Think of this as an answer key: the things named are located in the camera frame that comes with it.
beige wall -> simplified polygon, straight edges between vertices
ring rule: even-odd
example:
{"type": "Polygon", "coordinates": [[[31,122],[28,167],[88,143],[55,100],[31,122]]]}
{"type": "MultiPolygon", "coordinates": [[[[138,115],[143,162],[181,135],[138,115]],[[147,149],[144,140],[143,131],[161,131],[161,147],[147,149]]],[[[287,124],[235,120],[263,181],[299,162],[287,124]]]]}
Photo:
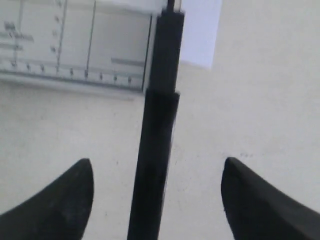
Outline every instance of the beige wall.
{"type": "MultiPolygon", "coordinates": [[[[220,196],[227,156],[320,212],[320,2],[224,0],[212,70],[179,68],[160,239],[231,240],[220,196]]],[[[0,212],[90,157],[86,239],[123,240],[143,98],[0,83],[0,212]]]]}

ruler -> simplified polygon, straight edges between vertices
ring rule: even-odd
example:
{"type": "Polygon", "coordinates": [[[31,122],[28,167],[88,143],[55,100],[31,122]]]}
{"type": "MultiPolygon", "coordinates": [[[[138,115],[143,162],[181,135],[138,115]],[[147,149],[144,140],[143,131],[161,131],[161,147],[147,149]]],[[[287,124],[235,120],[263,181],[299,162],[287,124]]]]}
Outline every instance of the ruler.
{"type": "Polygon", "coordinates": [[[155,19],[95,0],[0,0],[0,78],[141,91],[155,19]]]}

